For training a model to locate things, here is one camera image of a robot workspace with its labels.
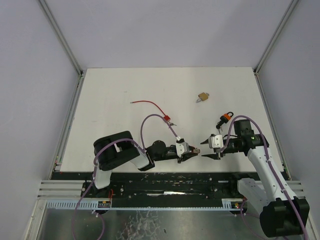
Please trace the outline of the small red cable padlock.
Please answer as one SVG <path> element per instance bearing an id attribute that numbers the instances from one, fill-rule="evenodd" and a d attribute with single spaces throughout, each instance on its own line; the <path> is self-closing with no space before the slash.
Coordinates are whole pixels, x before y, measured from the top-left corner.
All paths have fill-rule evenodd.
<path id="1" fill-rule="evenodd" d="M 198 149 L 198 148 L 195 148 L 194 150 L 193 150 L 193 152 L 194 153 L 197 153 L 197 154 L 199 154 L 201 151 L 200 151 L 200 149 Z"/>

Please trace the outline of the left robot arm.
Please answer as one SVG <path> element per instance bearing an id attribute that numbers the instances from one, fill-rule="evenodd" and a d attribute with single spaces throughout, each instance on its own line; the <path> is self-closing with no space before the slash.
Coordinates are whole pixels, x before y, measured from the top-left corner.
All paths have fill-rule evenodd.
<path id="1" fill-rule="evenodd" d="M 134 141 L 130 131 L 123 131 L 97 139 L 93 143 L 94 170 L 92 181 L 101 190 L 111 183 L 112 171 L 127 162 L 145 172 L 155 167 L 155 162 L 177 160 L 180 164 L 199 155 L 200 150 L 178 137 L 175 144 L 167 146 L 156 140 L 151 146 L 142 148 Z"/>

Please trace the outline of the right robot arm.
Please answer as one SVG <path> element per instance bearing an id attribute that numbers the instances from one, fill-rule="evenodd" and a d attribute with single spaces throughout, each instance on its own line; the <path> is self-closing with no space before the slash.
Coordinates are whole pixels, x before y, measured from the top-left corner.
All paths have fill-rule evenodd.
<path id="1" fill-rule="evenodd" d="M 237 180 L 237 191 L 259 214 L 265 236 L 303 235 L 307 240 L 310 206 L 306 199 L 299 198 L 290 188 L 275 165 L 270 145 L 258 124 L 247 116 L 238 115 L 231 121 L 229 130 L 234 131 L 235 138 L 230 134 L 227 138 L 211 134 L 203 141 L 213 150 L 208 157 L 220 160 L 226 154 L 244 153 L 254 166 L 262 187 L 257 186 L 252 178 L 243 177 Z"/>

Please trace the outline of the black-headed keys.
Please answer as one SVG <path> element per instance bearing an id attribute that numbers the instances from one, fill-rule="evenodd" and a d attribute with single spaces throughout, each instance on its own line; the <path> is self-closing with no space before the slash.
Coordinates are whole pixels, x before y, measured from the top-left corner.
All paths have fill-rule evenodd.
<path id="1" fill-rule="evenodd" d="M 220 120 L 215 126 L 219 134 L 223 131 L 222 130 L 223 124 L 224 124 L 224 122 L 222 120 Z"/>

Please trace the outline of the orange black padlock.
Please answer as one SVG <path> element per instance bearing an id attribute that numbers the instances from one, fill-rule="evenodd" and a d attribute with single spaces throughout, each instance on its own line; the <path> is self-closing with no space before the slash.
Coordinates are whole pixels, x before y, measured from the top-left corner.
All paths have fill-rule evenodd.
<path id="1" fill-rule="evenodd" d="M 229 111 L 220 117 L 220 121 L 223 123 L 227 123 L 233 116 L 234 113 L 232 111 Z"/>

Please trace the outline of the brass padlock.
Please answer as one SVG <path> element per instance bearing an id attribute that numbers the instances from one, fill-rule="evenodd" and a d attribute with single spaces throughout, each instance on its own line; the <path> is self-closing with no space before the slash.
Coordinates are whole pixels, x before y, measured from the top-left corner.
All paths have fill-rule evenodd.
<path id="1" fill-rule="evenodd" d="M 209 98 L 209 94 L 206 92 L 202 92 L 198 95 L 198 99 L 196 100 L 196 103 L 204 102 Z"/>

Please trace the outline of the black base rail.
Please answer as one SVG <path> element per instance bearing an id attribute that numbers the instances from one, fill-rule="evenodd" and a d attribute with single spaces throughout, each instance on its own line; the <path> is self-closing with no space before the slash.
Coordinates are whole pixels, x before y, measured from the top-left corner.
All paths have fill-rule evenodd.
<path id="1" fill-rule="evenodd" d="M 242 200 L 236 181 L 254 173 L 113 173 L 96 189 L 88 174 L 55 174 L 39 195 L 53 200 L 109 200 L 112 210 L 235 210 Z"/>

